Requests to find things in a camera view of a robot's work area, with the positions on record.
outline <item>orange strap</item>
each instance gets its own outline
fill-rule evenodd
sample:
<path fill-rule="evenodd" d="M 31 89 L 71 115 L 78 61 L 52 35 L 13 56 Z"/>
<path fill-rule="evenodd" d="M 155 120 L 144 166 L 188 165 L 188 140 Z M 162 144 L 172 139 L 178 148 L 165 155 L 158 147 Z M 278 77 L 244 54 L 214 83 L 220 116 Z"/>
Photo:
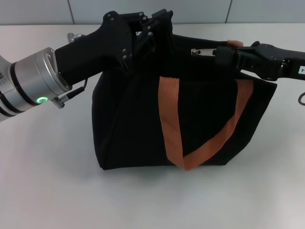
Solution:
<path fill-rule="evenodd" d="M 168 159 L 185 170 L 196 168 L 215 155 L 231 137 L 244 108 L 253 93 L 253 81 L 236 80 L 238 85 L 235 114 L 223 129 L 200 148 L 183 156 L 178 115 L 179 79 L 160 77 L 159 115 Z"/>

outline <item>white table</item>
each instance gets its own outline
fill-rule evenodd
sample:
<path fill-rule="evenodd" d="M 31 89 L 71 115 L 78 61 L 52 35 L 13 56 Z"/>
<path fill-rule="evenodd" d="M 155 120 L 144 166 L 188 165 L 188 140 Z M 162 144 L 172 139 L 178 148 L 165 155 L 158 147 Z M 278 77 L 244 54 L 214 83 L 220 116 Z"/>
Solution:
<path fill-rule="evenodd" d="M 67 43 L 98 26 L 1 26 L 11 62 Z M 259 40 L 305 52 L 305 24 L 176 25 L 205 39 Z M 224 167 L 102 171 L 94 147 L 91 95 L 51 102 L 0 123 L 1 229 L 303 229 L 305 82 L 280 79 L 250 144 Z"/>

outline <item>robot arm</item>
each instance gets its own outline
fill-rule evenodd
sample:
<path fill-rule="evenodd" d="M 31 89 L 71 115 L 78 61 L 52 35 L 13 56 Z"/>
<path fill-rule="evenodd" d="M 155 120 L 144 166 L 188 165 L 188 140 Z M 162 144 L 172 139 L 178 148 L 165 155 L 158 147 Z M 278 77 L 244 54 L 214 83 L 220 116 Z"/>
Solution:
<path fill-rule="evenodd" d="M 63 108 L 65 101 L 84 90 L 85 86 L 67 93 L 73 84 L 102 71 L 118 68 L 129 75 L 148 66 L 152 58 L 166 61 L 174 52 L 172 15 L 166 10 L 152 18 L 143 12 L 111 11 L 105 14 L 97 31 L 71 37 L 74 42 L 57 50 L 46 48 L 16 63 L 0 56 L 0 122 L 48 100 Z M 304 52 L 268 44 L 192 49 L 191 55 L 214 56 L 216 65 L 251 71 L 264 80 L 305 80 Z"/>

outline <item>black bag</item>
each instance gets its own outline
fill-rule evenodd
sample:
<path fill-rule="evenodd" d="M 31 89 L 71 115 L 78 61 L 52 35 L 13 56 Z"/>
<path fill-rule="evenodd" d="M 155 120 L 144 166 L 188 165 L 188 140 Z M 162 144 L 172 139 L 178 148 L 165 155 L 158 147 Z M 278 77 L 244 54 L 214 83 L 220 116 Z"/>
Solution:
<path fill-rule="evenodd" d="M 225 165 L 251 140 L 276 84 L 191 55 L 192 48 L 227 42 L 174 35 L 173 43 L 175 53 L 161 68 L 102 74 L 92 124 L 103 169 Z"/>

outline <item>metal zipper slider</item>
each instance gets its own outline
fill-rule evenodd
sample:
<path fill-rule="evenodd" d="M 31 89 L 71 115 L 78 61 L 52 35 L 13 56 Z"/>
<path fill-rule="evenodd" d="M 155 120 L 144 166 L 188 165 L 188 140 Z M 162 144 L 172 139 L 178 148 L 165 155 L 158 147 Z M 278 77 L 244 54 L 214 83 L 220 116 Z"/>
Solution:
<path fill-rule="evenodd" d="M 192 56 L 215 56 L 216 49 L 191 49 Z"/>

